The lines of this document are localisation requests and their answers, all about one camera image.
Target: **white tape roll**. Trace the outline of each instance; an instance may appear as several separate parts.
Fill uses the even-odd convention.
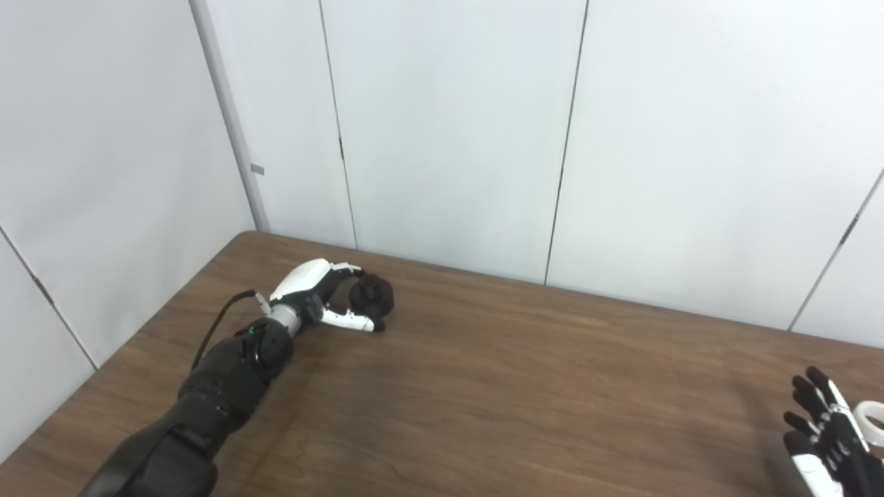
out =
[[[866,442],[884,447],[884,430],[869,420],[875,419],[884,424],[884,404],[875,401],[861,401],[853,409],[853,417],[857,419],[859,431],[863,433]]]

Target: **robotic hand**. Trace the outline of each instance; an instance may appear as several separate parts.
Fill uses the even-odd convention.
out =
[[[884,464],[869,452],[834,382],[811,366],[792,386],[811,421],[787,411],[783,418],[795,430],[783,442],[813,497],[884,497]]]
[[[329,300],[341,282],[352,309]],[[254,296],[267,314],[202,357],[227,309]],[[254,290],[234,296],[222,309],[197,352],[178,400],[163,417],[117,447],[80,492],[80,497],[208,497],[217,481],[212,459],[227,437],[252,416],[273,379],[292,356],[294,335],[323,322],[381,332],[392,310],[392,287],[347,263],[315,259],[296,267],[279,284],[268,305]]]

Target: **white wall panel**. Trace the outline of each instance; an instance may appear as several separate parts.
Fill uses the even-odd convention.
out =
[[[272,232],[354,246],[318,0],[209,0]]]
[[[0,223],[97,363],[254,224],[187,2],[0,3]]]
[[[86,378],[89,360],[0,236],[0,463]]]
[[[360,249],[542,281],[584,0],[324,0]]]
[[[882,25],[591,0],[549,284],[789,326],[884,164]]]
[[[884,348],[884,191],[879,187],[793,331]]]

